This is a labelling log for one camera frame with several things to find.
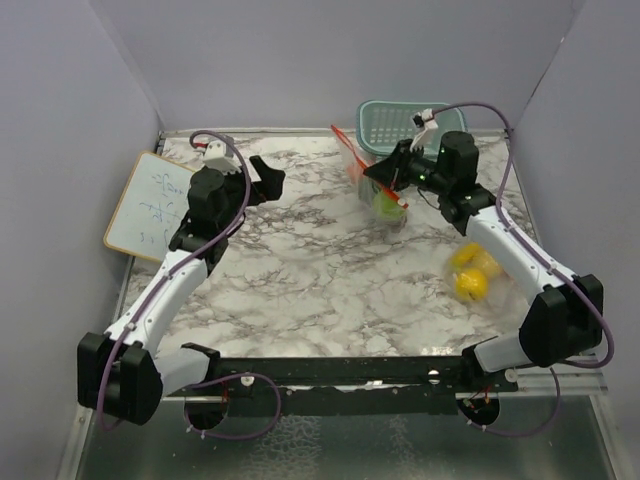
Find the clear bag red zipper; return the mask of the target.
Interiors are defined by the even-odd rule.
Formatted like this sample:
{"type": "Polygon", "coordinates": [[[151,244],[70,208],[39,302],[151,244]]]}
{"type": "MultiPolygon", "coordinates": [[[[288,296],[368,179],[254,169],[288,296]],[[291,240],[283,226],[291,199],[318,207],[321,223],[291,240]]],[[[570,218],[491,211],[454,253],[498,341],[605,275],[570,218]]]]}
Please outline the clear bag red zipper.
{"type": "Polygon", "coordinates": [[[347,178],[352,185],[355,195],[359,200],[362,207],[368,212],[369,217],[372,220],[375,220],[377,223],[384,225],[382,221],[379,221],[372,209],[372,201],[376,194],[380,191],[384,192],[387,196],[396,200],[397,203],[405,209],[406,216],[408,213],[408,203],[402,199],[398,194],[392,192],[391,190],[379,185],[377,182],[365,177],[363,175],[363,171],[375,163],[374,160],[371,160],[367,157],[363,150],[361,150],[358,146],[354,144],[354,142],[347,136],[347,134],[340,129],[339,127],[332,125],[331,131],[333,132],[337,145],[339,147],[340,156],[343,163],[343,170],[346,173],[346,167],[352,163],[358,163],[362,168],[362,178],[361,181],[354,185],[350,182],[349,177],[347,178]]]}

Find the green fake ball fruit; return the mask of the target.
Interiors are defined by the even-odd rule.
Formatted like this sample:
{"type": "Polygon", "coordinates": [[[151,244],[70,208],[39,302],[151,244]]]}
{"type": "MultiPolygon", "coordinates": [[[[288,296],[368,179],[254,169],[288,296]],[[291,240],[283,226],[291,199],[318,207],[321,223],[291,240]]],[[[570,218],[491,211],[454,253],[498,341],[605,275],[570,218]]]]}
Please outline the green fake ball fruit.
{"type": "Polygon", "coordinates": [[[406,217],[405,209],[382,191],[373,198],[372,209],[379,221],[390,224],[402,223],[406,217]]]}

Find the orange fake pumpkin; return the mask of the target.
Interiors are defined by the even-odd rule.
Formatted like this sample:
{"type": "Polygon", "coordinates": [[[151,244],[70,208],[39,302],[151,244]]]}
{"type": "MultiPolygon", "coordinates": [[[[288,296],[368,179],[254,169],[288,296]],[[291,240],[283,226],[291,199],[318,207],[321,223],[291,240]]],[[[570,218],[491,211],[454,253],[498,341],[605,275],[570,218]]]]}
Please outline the orange fake pumpkin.
{"type": "Polygon", "coordinates": [[[362,168],[358,163],[352,163],[346,167],[346,173],[352,184],[356,185],[361,181],[362,168]]]}

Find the dark purple fake grapes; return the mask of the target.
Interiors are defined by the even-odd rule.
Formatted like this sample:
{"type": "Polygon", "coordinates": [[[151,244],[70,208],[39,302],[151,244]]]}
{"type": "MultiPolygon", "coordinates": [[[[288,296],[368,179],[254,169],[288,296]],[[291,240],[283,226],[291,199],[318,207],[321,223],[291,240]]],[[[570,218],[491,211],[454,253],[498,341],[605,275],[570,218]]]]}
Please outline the dark purple fake grapes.
{"type": "Polygon", "coordinates": [[[395,235],[400,233],[407,224],[407,216],[399,216],[383,221],[386,233],[395,235]]]}

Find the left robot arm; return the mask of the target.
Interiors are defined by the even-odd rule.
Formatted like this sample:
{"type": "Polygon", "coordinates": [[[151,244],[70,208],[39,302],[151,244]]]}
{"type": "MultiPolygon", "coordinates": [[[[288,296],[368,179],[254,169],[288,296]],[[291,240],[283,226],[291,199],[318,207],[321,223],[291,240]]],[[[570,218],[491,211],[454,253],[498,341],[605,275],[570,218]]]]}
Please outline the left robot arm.
{"type": "Polygon", "coordinates": [[[192,387],[202,395],[218,388],[218,352],[187,344],[166,359],[155,354],[188,297],[222,259],[246,208],[282,196],[284,171],[269,167],[258,155],[248,164],[257,180],[251,180],[246,166],[234,173],[204,166],[191,176],[186,213],[156,275],[104,333],[87,333],[77,346],[81,406],[143,425],[164,397],[182,388],[192,387]]]}

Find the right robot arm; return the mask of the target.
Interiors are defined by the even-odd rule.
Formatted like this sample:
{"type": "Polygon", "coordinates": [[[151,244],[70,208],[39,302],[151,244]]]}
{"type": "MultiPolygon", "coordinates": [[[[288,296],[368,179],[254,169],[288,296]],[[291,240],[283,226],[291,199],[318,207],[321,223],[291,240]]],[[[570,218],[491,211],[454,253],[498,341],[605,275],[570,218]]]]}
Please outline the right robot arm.
{"type": "Polygon", "coordinates": [[[434,161],[402,140],[364,171],[395,192],[415,186],[436,194],[446,221],[483,247],[525,294],[529,310],[516,332],[465,350],[471,359],[460,365],[459,378],[472,391],[491,384],[496,371],[529,364],[546,368],[598,346],[603,337],[601,282],[555,263],[533,243],[478,183],[478,161],[472,135],[450,131],[442,136],[434,161]]]}

